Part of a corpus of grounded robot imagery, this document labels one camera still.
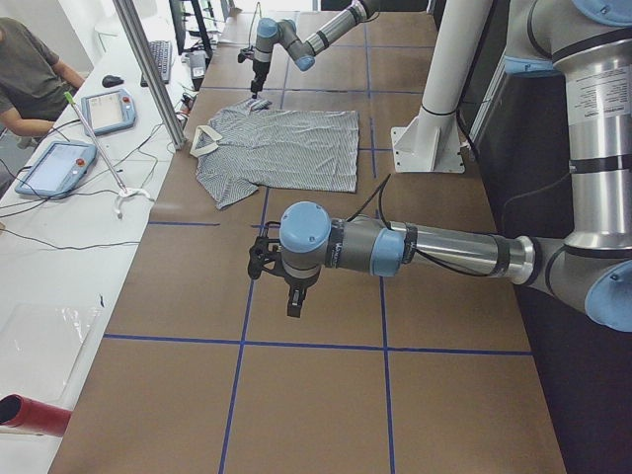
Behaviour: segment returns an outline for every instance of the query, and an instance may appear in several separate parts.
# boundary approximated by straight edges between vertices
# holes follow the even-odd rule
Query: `blue tape line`
[[[285,102],[285,92],[287,92],[287,78],[289,77],[289,57],[287,58],[287,64],[285,65],[285,77],[283,79],[283,88],[280,89],[280,104],[278,108],[283,110],[283,104]]]
[[[250,224],[250,226],[251,226],[253,229],[259,229],[259,230],[261,230],[261,229],[263,229],[263,228],[265,227],[265,225],[264,225],[264,224]],[[277,225],[277,224],[271,224],[271,225],[270,225],[270,228],[271,228],[271,229],[280,229],[280,226],[279,226],[279,225]]]
[[[373,167],[373,179],[377,179],[377,159],[375,158],[375,124],[373,123],[373,117],[368,120],[371,134],[371,166]]]
[[[182,225],[182,226],[198,226],[198,227],[219,227],[218,222],[170,222],[167,220],[150,220],[147,225]]]
[[[229,346],[254,346],[272,348],[297,348],[297,349],[328,349],[341,351],[383,351],[381,346],[344,345],[344,344],[317,344],[317,343],[288,343],[274,341],[241,341],[230,339],[204,339],[204,338],[178,338],[167,336],[140,336],[131,334],[104,334],[104,339],[127,341],[154,341],[158,343],[183,343],[183,344],[220,344]],[[390,353],[427,353],[427,354],[455,354],[465,356],[532,356],[529,351],[493,351],[476,349],[442,349],[442,348],[386,348]]]
[[[370,119],[371,122],[371,132],[373,132],[372,128],[373,128],[373,118]],[[357,151],[393,151],[392,148],[377,148],[374,146],[369,146],[368,148],[358,148]]]
[[[212,91],[212,90],[218,90],[218,91],[242,91],[242,92],[250,92],[249,89],[245,89],[243,87],[229,87],[229,86],[204,86],[202,87],[203,89]],[[341,93],[341,92],[348,92],[348,93],[363,93],[363,92],[367,92],[367,89],[318,89],[318,88],[301,88],[301,89],[297,89],[297,88],[286,88],[286,89],[281,89],[281,88],[266,88],[266,91],[274,91],[274,92],[333,92],[333,93]],[[374,89],[370,89],[368,90],[368,92],[370,92],[370,94],[411,94],[411,95],[415,95],[415,96],[423,96],[424,95],[424,91],[382,91],[382,90],[374,90]]]
[[[492,351],[477,349],[388,348],[391,353],[455,354],[464,356],[533,356],[531,351]]]
[[[233,388],[230,395],[230,405],[228,406],[228,416],[226,417],[226,429],[224,430],[224,443],[221,446],[221,457],[219,461],[218,474],[223,474],[224,467],[226,465],[226,455],[228,453],[228,441],[230,440],[230,430],[233,424],[233,414],[235,412],[235,402],[237,400],[237,389],[239,387],[239,375],[241,374],[241,363],[244,357],[244,344],[246,341],[246,334],[248,332],[248,321],[250,319],[250,308],[253,302],[253,292],[255,289],[255,282],[250,281],[250,288],[248,290],[248,303],[246,304],[246,313],[244,314],[244,325],[241,330],[241,341],[239,342],[239,354],[237,355],[237,366],[235,367],[235,378],[233,379]]]
[[[364,54],[366,55],[366,94],[368,98],[371,98],[371,60],[368,53],[368,32],[366,25],[363,25],[364,29]]]
[[[266,196],[264,197],[264,208],[261,211],[261,220],[259,221],[259,227],[263,228],[266,224],[266,214],[268,213],[268,198],[270,196],[270,188],[266,187]]]
[[[225,344],[229,346],[237,346],[239,341],[230,339],[201,339],[201,338],[173,338],[166,336],[133,336],[129,334],[113,334],[106,333],[103,339],[114,339],[124,341],[149,341],[157,343],[187,343],[187,344]]]
[[[395,436],[393,434],[393,404],[391,398],[391,374],[388,361],[388,321],[386,319],[386,290],[384,278],[379,278],[379,299],[382,311],[382,345],[384,350],[384,380],[386,381],[386,421],[388,424],[388,453],[391,474],[395,474]]]
[[[380,346],[356,346],[344,344],[277,343],[273,341],[246,341],[246,346],[260,348],[334,349],[339,351],[383,351]]]
[[[399,46],[397,44],[382,44],[367,46],[369,49],[435,49],[434,46]]]

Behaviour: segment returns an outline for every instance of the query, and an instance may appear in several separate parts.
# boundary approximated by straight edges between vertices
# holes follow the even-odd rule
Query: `white table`
[[[137,120],[133,128],[105,135],[101,143],[109,151],[110,158],[118,161],[143,142],[161,123],[148,88],[139,85],[140,70],[125,38],[118,39],[97,64],[75,99],[107,91],[101,85],[106,74],[124,79],[124,87],[134,100]],[[191,88],[188,71],[176,57],[172,78],[167,86],[173,103],[183,92]],[[74,112],[66,108],[56,125],[76,119]],[[90,142],[81,124],[61,128],[69,139]],[[33,164],[50,141],[63,140],[53,133],[42,142],[29,164]],[[115,165],[125,184],[131,188],[143,187],[157,197],[167,174],[174,152],[164,125],[155,130],[153,137],[132,153],[124,162]],[[106,164],[98,159],[88,176],[81,182],[82,194],[102,190],[119,190]],[[28,212],[9,216],[16,210],[31,207],[36,200],[16,194],[12,187],[0,200],[0,222],[8,230],[41,239],[59,247],[84,247],[124,241],[139,241],[147,224],[152,202],[146,197],[126,199],[122,205],[122,219],[114,213],[116,194],[100,193],[93,196],[72,196],[65,200],[48,201]],[[5,207],[27,202],[25,205]],[[0,234],[0,331],[9,321],[15,308],[21,304],[49,308],[96,308],[99,315],[72,368],[67,385],[55,405],[72,409],[79,397],[93,358],[119,296],[125,276],[136,252],[136,245],[82,251],[51,250],[45,245],[24,240],[8,233]],[[2,351],[12,348],[0,347]],[[60,439],[52,436],[31,434],[0,434],[0,472],[12,474],[38,474],[47,472],[59,447]]]

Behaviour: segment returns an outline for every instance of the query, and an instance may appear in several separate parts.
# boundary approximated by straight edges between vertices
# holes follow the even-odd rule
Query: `person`
[[[0,123],[18,136],[44,136],[83,77],[27,27],[0,18]],[[0,166],[0,197],[12,181]]]

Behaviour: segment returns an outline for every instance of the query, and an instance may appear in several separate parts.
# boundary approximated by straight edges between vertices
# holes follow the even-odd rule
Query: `metal pole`
[[[106,162],[106,165],[108,165],[108,169],[110,170],[110,173],[112,173],[112,176],[115,177],[115,181],[117,182],[118,187],[127,193],[127,186],[120,178],[119,173],[117,173],[117,170],[115,170],[115,167],[112,165],[112,161],[110,161],[110,158],[108,157],[108,153],[106,152],[105,148],[101,146],[101,142],[99,142],[99,140],[97,139],[97,135],[95,135],[95,130],[92,129],[92,126],[88,123],[86,118],[83,116],[83,114],[77,107],[77,104],[75,104],[75,101],[70,95],[70,93],[66,92],[64,95],[66,97],[66,100],[70,104],[70,107],[72,107],[72,110],[75,111],[75,114],[81,120],[81,123],[83,123],[83,126],[86,129],[86,133],[88,133],[88,136],[90,136],[90,138],[92,139],[92,142],[95,144],[95,146],[99,150],[99,153],[101,153],[101,157],[103,158],[103,161]]]
[[[190,0],[191,6],[194,8],[194,14],[196,15],[197,22],[197,30],[199,31],[199,38],[201,39],[201,43],[204,47],[204,51],[206,52],[206,56],[208,60],[210,60],[213,56],[213,50],[210,47],[210,40],[208,39],[208,31],[206,30],[206,25],[204,24],[204,15],[201,12],[201,8],[199,7],[198,0]]]
[[[138,13],[132,0],[114,0],[120,23],[122,24],[131,49],[136,56],[140,70],[147,80],[149,91],[154,99],[158,113],[171,136],[174,147],[180,150],[185,144],[185,135],[173,110],[167,89],[158,74],[158,68],[149,50],[149,41],[142,29]]]
[[[224,21],[230,16],[230,11],[235,8],[235,2],[233,0],[221,0],[221,13],[224,16]]]

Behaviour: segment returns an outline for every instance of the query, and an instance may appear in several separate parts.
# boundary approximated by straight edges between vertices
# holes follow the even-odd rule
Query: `shirt sleeve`
[[[48,46],[46,46],[41,39],[31,33],[31,30],[29,30],[27,27],[22,25],[22,28],[24,29],[25,36],[29,39],[34,48],[39,51],[44,60],[50,66],[55,65],[59,61],[59,55],[53,52]]]
[[[7,95],[4,93],[2,88],[0,88],[0,114],[4,114],[5,112],[13,109],[15,106],[9,100]]]

